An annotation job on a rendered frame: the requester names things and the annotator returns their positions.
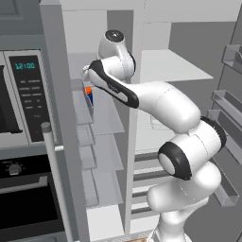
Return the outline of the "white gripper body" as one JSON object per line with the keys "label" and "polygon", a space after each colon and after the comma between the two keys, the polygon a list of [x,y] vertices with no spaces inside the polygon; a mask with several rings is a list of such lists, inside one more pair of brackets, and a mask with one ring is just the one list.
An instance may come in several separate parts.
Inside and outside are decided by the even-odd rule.
{"label": "white gripper body", "polygon": [[89,79],[89,66],[90,65],[85,65],[82,69],[82,80],[84,82],[90,81],[90,79]]}

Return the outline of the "grey freezer door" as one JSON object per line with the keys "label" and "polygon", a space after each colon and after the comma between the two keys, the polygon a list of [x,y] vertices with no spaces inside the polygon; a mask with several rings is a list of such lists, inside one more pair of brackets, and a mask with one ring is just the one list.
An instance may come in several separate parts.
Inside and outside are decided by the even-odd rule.
{"label": "grey freezer door", "polygon": [[90,242],[61,2],[42,0],[40,9],[63,145],[60,177],[71,232],[78,242]]}

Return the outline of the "clear freezer door bin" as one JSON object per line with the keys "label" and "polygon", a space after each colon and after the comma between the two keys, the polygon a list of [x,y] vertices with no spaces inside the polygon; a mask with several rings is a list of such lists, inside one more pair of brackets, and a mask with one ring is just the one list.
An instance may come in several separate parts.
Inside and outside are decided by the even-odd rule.
{"label": "clear freezer door bin", "polygon": [[83,170],[95,168],[95,155],[91,146],[80,147],[79,157],[81,160],[81,167]]}
{"label": "clear freezer door bin", "polygon": [[80,79],[72,79],[72,96],[78,125],[92,124],[93,106]]}
{"label": "clear freezer door bin", "polygon": [[77,126],[78,142],[82,147],[95,143],[92,129],[89,124]]}
{"label": "clear freezer door bin", "polygon": [[84,170],[82,172],[82,179],[84,185],[84,194],[86,200],[86,207],[91,208],[99,204],[98,196],[95,188],[95,180],[91,170]]}

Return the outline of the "white fridge shelf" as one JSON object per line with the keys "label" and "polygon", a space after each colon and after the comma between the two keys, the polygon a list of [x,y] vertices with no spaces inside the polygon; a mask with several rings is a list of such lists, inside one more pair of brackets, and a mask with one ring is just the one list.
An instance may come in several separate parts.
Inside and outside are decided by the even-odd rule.
{"label": "white fridge shelf", "polygon": [[142,52],[141,83],[201,79],[213,79],[213,77],[169,49]]}

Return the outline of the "grey fridge freezer cabinet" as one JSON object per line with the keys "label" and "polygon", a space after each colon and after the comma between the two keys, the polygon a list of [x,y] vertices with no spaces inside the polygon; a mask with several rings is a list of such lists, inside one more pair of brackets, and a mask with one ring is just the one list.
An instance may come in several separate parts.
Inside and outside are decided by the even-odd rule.
{"label": "grey fridge freezer cabinet", "polygon": [[[82,80],[82,68],[93,61],[100,39],[111,29],[125,36],[136,61],[133,83],[140,82],[144,50],[169,49],[213,79],[167,82],[185,93],[207,117],[212,93],[223,68],[224,47],[231,41],[242,0],[60,0],[69,61],[70,79]],[[86,207],[90,242],[145,241],[159,216],[131,218],[134,159],[137,154],[158,152],[174,133],[151,115],[113,102],[124,132],[114,133],[122,170],[114,171],[123,202]],[[192,242],[217,242],[218,209],[215,193],[208,203],[186,220]]]}

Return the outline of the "grey fridge drawers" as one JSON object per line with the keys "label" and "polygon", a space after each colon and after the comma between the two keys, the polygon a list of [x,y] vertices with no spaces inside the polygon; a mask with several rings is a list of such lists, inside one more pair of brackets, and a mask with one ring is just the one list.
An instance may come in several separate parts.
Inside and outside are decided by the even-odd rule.
{"label": "grey fridge drawers", "polygon": [[150,187],[168,179],[169,175],[160,165],[156,152],[135,156],[131,197],[132,219],[156,215],[147,204],[147,191]]}

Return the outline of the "clear fridge door bin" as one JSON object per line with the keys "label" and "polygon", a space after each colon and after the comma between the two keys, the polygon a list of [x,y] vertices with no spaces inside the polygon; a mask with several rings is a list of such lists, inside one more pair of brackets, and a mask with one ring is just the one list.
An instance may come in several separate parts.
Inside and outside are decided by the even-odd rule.
{"label": "clear fridge door bin", "polygon": [[221,207],[232,207],[238,202],[240,196],[219,166],[218,162],[212,158],[211,162],[217,166],[221,174],[220,186],[215,191],[216,199]]}
{"label": "clear fridge door bin", "polygon": [[242,127],[242,102],[227,90],[213,91],[212,99],[240,127]]}
{"label": "clear fridge door bin", "polygon": [[242,45],[227,44],[224,48],[222,62],[242,74]]}
{"label": "clear fridge door bin", "polygon": [[222,146],[228,149],[239,164],[242,164],[242,128],[222,110],[209,110],[207,117],[216,123]]}

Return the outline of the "grey fridge door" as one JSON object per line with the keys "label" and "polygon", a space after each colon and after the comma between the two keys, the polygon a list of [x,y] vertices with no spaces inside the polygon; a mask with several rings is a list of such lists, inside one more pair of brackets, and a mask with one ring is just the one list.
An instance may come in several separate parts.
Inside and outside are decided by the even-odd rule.
{"label": "grey fridge door", "polygon": [[[242,45],[242,5],[234,26],[231,41],[227,44]],[[215,91],[227,90],[242,102],[242,74],[236,72],[233,68],[223,62],[222,64],[223,68]],[[211,110],[222,109],[213,100]],[[218,162],[219,166],[240,196],[235,206],[220,206],[218,209],[218,216],[216,218],[216,222],[218,223],[218,228],[216,229],[218,231],[217,242],[242,242],[242,164],[239,164],[225,147],[214,157],[214,159]]]}

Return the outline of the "silver microwave oven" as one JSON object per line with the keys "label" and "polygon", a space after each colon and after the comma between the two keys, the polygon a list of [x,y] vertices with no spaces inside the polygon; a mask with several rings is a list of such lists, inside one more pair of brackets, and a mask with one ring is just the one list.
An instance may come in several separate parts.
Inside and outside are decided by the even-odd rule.
{"label": "silver microwave oven", "polygon": [[42,144],[44,122],[57,142],[42,52],[0,51],[0,148]]}

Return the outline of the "silver oven knob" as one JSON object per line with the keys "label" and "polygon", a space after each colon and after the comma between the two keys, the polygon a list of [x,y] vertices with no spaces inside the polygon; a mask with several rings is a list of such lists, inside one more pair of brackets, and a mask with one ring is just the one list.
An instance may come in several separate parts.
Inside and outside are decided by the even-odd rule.
{"label": "silver oven knob", "polygon": [[12,164],[9,167],[9,174],[11,176],[19,175],[22,171],[22,167],[19,164]]}

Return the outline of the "black built-in oven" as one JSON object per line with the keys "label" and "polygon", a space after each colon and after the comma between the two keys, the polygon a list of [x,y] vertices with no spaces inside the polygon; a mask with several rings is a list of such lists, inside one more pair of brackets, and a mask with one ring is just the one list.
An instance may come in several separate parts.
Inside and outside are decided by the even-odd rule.
{"label": "black built-in oven", "polygon": [[[22,167],[19,175],[9,174],[12,164]],[[47,155],[0,160],[0,188],[38,182],[44,176],[45,187],[0,194],[0,242],[64,231]]]}

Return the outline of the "grey wall cupboard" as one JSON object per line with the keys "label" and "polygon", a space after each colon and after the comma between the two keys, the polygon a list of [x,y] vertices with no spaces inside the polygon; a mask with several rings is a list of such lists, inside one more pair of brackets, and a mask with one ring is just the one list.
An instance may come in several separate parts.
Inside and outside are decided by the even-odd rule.
{"label": "grey wall cupboard", "polygon": [[0,0],[0,35],[42,35],[41,0]]}

